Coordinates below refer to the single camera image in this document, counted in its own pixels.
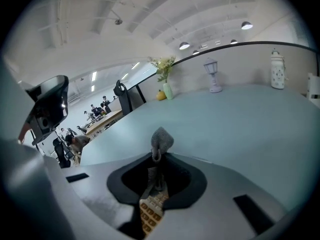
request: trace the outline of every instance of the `table surface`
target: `table surface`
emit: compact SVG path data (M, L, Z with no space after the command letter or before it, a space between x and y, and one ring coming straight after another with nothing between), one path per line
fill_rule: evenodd
M116 111L111 111L108 113L106 116L104 116L101 120L95 122L90 126L90 128L87 129L87 132L85 135L90 135L92 132L95 130L99 129L101 125L103 125L106 121L109 121L113 119L114 117L118 116L120 113L122 113L122 110L116 110Z
M169 152L233 169L288 210L306 200L318 175L320 109L293 90L263 85L147 102L86 145L81 165L147 153L158 127L174 138Z

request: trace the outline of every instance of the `flower vase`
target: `flower vase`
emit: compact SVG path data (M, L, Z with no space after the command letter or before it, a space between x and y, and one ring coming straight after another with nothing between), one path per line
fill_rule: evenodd
M168 100L172 100L174 98L174 94L173 94L172 89L170 87L170 84L168 82L165 82L163 84L163 91L164 91L165 96Z

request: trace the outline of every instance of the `white bottle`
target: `white bottle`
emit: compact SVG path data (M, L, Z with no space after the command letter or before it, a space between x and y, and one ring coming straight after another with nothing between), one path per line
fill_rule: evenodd
M276 89L285 88L285 60L280 53L273 49L271 53L271 86Z

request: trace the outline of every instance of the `small lamp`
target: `small lamp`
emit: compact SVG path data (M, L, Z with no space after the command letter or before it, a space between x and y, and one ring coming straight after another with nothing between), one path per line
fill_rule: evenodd
M217 83L216 80L216 73L218 72L218 61L212 58L207 58L203 66L206 72L211 75L210 93L221 92L222 87Z

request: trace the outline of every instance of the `yellow fruit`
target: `yellow fruit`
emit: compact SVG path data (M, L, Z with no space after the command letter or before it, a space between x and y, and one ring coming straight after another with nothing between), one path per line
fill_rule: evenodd
M159 90L158 94L156 95L156 99L157 99L158 101L162 101L162 100L164 100L164 99L166 99L166 98L167 98L167 97L166 97L165 92L162 91L162 90Z

